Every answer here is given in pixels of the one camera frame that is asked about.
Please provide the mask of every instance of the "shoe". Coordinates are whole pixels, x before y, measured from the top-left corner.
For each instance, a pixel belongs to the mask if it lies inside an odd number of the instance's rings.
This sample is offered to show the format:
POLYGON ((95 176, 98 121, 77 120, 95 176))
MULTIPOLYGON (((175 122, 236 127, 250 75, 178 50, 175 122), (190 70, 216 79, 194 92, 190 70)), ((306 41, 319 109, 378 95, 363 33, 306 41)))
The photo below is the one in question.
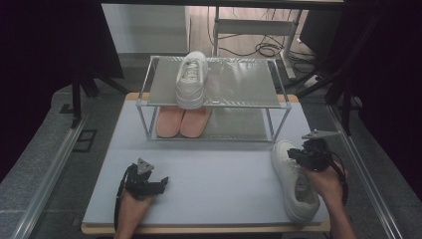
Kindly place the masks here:
POLYGON ((176 100, 180 108, 202 107, 207 74, 208 63, 203 53, 192 52, 183 59, 176 79, 176 100))
POLYGON ((160 137, 174 137, 179 133, 184 109, 179 107, 160 107, 156 132, 160 137))
POLYGON ((187 110, 180 125, 180 134, 186 137, 198 137, 202 134, 211 115, 211 108, 201 107, 187 110))
POLYGON ((272 150, 271 162, 282 182, 287 215, 294 222, 306 223, 316 215, 319 197, 300 166, 289 158, 290 148, 295 147, 289 141, 277 142, 272 150))

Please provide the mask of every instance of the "pink slipper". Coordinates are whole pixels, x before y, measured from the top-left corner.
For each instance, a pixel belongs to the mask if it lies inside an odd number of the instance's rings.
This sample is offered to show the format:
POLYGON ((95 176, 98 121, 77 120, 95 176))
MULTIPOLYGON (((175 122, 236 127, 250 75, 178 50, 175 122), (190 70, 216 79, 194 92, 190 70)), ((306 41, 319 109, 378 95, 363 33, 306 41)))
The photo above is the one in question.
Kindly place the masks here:
POLYGON ((207 125, 211 112, 211 108, 205 107, 196 110, 186 110, 180 125, 180 133, 187 137, 198 137, 201 135, 207 125))
POLYGON ((160 137, 173 137, 179 133, 184 109, 179 107, 160 107, 156 131, 160 137))

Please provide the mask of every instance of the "white wall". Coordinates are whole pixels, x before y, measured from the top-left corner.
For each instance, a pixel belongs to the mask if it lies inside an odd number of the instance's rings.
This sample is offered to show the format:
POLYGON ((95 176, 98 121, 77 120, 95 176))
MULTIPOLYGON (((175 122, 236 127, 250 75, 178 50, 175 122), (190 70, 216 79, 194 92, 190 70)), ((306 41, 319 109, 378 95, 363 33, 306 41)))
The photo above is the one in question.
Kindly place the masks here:
POLYGON ((189 52, 189 9, 185 6, 103 4, 118 53, 189 52))

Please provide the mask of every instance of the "white desk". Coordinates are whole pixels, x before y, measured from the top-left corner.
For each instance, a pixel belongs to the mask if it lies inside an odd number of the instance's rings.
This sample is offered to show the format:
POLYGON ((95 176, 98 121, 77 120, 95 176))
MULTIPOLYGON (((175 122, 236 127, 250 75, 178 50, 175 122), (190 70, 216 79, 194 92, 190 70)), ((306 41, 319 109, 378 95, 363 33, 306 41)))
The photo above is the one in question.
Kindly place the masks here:
MULTIPOLYGON (((112 234, 117 188, 124 171, 139 157, 153 164, 149 181, 169 176, 164 194, 154 200, 138 233, 222 233, 328 231, 324 204, 309 225, 295 225, 284 208, 281 182, 271 165, 268 142, 148 140, 135 105, 127 95, 82 230, 112 234)), ((310 131, 300 103, 279 139, 301 146, 310 131)))

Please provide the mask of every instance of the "hand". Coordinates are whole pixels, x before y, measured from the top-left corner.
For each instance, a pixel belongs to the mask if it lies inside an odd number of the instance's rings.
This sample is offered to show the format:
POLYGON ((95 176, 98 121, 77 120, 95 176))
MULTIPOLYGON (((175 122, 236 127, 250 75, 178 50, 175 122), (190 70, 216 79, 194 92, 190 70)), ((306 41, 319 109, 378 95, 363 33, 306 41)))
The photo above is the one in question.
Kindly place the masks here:
POLYGON ((121 194, 118 227, 114 238, 131 238, 136 226, 145 216, 153 199, 153 196, 147 196, 143 200, 136 199, 124 189, 121 194))
MULTIPOLYGON (((340 163, 336 161, 334 163, 340 170, 343 170, 340 163)), ((338 174, 331 166, 324 171, 313 171, 304 167, 302 167, 302 170, 310 179, 314 190, 322 197, 327 206, 341 206, 338 204, 342 203, 342 185, 338 179, 338 174)))

